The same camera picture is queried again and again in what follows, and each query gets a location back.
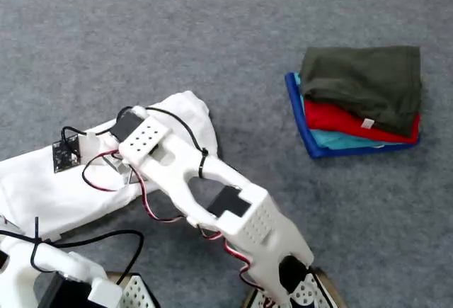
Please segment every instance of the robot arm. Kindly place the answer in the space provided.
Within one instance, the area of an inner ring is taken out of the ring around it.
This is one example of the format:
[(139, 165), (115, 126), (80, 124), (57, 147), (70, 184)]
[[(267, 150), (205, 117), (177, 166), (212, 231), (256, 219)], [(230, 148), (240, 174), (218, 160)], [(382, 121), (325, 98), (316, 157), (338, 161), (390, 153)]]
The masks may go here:
[[(17, 232), (16, 228), (0, 216), (0, 230)], [(0, 307), (4, 308), (36, 308), (38, 302), (33, 291), (33, 285), (40, 274), (30, 264), (34, 244), (15, 237), (3, 237), (0, 235), (0, 252), (7, 256), (4, 264), (0, 265)], [(63, 288), (68, 289), (68, 283), (74, 287), (85, 286), (88, 288), (88, 297), (68, 296), (67, 302), (74, 300), (88, 300), (97, 307), (116, 308), (122, 297), (122, 288), (107, 279), (103, 268), (71, 252), (69, 254), (50, 246), (40, 244), (35, 255), (35, 265), (45, 271), (56, 271), (60, 278), (59, 284), (66, 281)], [(70, 294), (77, 294), (76, 290), (70, 290)]]
[[(203, 159), (199, 150), (139, 106), (120, 118), (110, 133), (116, 140), (111, 139), (109, 146), (119, 150), (124, 164), (154, 181), (191, 225), (221, 232), (250, 261), (248, 274), (266, 296), (278, 304), (289, 302), (314, 256), (266, 189), (218, 158), (206, 156), (202, 176), (223, 183), (225, 188), (205, 209), (188, 187), (188, 181), (199, 174)], [(294, 263), (285, 261), (288, 257), (302, 265), (301, 274), (294, 275)]]

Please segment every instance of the teal shirt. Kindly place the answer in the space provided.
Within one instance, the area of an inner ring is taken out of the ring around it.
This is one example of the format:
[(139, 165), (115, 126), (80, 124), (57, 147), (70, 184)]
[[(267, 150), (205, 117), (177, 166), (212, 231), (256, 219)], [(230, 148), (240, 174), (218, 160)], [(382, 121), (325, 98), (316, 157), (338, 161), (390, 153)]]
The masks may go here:
[[(294, 73), (297, 85), (301, 84), (298, 73)], [(304, 108), (304, 97), (300, 96), (302, 107)], [(337, 131), (310, 130), (319, 147), (327, 147), (332, 150), (352, 149), (356, 147), (382, 147), (383, 145), (397, 145), (401, 143), (380, 142), (362, 137), (356, 137)]]

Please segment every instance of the stack of folded clothes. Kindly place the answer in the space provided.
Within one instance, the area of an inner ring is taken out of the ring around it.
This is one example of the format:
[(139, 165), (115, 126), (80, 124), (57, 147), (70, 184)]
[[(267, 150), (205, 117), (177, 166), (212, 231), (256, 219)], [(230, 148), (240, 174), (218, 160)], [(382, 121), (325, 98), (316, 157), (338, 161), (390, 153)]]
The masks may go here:
[(387, 152), (419, 142), (420, 49), (310, 47), (285, 77), (312, 158)]

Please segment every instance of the dark green shirt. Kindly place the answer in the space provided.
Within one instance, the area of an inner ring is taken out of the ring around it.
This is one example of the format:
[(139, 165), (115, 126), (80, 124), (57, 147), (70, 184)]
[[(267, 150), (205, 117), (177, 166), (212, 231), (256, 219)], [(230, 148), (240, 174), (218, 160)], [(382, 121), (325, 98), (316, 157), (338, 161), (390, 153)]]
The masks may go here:
[(310, 47), (302, 62), (301, 94), (331, 103), (374, 126), (410, 137), (420, 110), (420, 48)]

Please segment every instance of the gray carpet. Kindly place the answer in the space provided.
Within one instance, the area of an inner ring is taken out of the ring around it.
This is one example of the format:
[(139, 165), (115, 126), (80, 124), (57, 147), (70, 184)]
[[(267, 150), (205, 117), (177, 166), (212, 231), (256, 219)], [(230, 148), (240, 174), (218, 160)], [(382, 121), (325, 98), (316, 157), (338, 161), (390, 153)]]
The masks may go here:
[[(453, 0), (0, 0), (2, 159), (128, 104), (192, 89), (226, 162), (267, 188), (351, 307), (453, 305)], [(283, 76), (309, 45), (420, 45), (423, 140), (312, 161)], [(193, 188), (201, 201), (211, 186)], [(150, 196), (166, 211), (163, 196)], [(238, 307), (241, 263), (139, 201), (68, 233), (142, 230), (134, 269), (164, 307)], [(121, 270), (131, 238), (79, 252)]]

